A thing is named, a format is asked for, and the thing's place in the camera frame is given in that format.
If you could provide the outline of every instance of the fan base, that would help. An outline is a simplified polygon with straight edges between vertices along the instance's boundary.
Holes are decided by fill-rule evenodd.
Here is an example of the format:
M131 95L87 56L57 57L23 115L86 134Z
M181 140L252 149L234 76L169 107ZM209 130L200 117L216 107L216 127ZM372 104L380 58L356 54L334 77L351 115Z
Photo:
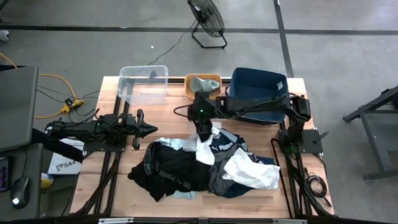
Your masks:
M224 49L228 45L224 35L221 34L221 37L223 38L224 43L225 43L224 45L222 45L222 46L204 46L203 44L201 44L201 42L194 35L194 33L198 30L198 26L199 26L199 23L196 24L194 30L192 31L192 38L194 38L195 41L198 42L198 44L200 45L201 48L204 48L204 49Z

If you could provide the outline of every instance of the concrete floor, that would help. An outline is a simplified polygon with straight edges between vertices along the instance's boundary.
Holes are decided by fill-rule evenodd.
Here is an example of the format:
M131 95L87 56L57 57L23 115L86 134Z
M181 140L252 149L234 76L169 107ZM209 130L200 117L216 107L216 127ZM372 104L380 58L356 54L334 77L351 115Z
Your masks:
M277 29L272 0L215 0L227 28ZM286 29L397 30L397 1L280 0ZM0 13L4 22L68 26L189 27L194 21L180 0L13 0ZM102 77L118 75L121 67L145 65L174 43L179 32L53 32L11 30L0 52L19 65L36 65L40 73L65 77L78 96L99 90ZM199 34L208 43L219 40ZM157 64L170 75L219 73L231 76L235 67L286 74L279 34L227 33L224 50L205 50L186 35ZM377 171L360 120L345 124L343 115L398 84L398 35L287 35L294 77L305 79L323 140L330 192L337 215L345 218L398 222L398 178L364 183ZM68 93L52 78L39 84ZM62 95L50 93L63 100ZM87 99L82 112L94 108ZM37 115L55 113L60 103L38 93ZM51 121L35 120L43 129ZM46 195L41 213L60 215L70 189Z

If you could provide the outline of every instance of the blue plastic bin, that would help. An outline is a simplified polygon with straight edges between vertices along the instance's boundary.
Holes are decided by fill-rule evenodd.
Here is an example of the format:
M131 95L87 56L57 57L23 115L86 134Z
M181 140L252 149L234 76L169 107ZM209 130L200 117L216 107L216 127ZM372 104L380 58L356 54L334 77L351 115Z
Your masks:
M283 74L251 68L235 68L229 96L240 98L272 98L288 93L287 79ZM281 111L246 113L239 118L256 124L277 124L285 119Z

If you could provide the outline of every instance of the wooden tabletop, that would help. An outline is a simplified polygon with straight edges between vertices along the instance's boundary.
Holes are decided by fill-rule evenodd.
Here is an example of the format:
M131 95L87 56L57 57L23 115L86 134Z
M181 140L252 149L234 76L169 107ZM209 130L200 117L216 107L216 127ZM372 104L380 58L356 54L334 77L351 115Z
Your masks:
M114 102L117 95L119 77L104 77L101 91L99 93L97 108L99 114L113 113ZM289 92L297 95L305 95L307 92L302 78L288 78ZM194 200L184 198L166 197L159 202L140 188L133 180L127 178L131 168L142 161L147 145L158 138L187 139L195 132L195 126L186 118L177 116L173 109L192 103L192 100L184 94L183 83L169 83L167 93L167 104L163 106L132 106L129 112L136 114L137 109L144 111L144 121L157 126L158 131L141 139L141 149L135 151L132 146L132 137L127 139L127 146L121 156L121 162L116 182L112 216L113 217L208 217L208 218L288 218L289 212L285 201L282 183L276 190L250 190L246 194L236 198L224 198L198 192ZM274 157L272 152L271 138L277 138L279 125L264 126L259 124L245 123L236 120L214 119L222 123L223 128L232 133L239 134L247 142L249 151L263 157ZM305 129L312 129L313 120L305 124ZM277 156L284 176L287 193L292 206L289 180L287 176L284 155L277 149ZM71 212L77 211L89 199L98 186L103 163L104 153L94 152L83 161L78 179L75 195L73 198ZM323 164L312 154L302 154L304 166L309 172L320 176L325 180ZM104 209L108 186L104 190ZM326 196L331 201L329 192ZM321 205L330 213L333 208L328 207L324 200L318 199Z

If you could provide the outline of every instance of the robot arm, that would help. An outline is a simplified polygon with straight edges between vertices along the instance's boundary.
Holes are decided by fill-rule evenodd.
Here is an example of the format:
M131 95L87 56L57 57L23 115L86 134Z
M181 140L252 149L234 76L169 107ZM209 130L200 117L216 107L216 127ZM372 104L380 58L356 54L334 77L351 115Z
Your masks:
M139 138L157 131L157 127L144 122L144 112L137 111L136 117L132 114L101 115L97 120L88 123L69 123L61 119L49 123L45 129L49 139L63 139L75 137L83 142L98 141L101 144L118 145L122 136L133 135L134 149L139 149Z
M248 112L282 111L292 121L286 141L302 141L305 122L311 119L310 102L303 96L286 94L276 98L242 99L228 96L209 99L209 93L195 93L193 104L188 107L188 119L193 121L202 141L211 135L211 118L235 119Z

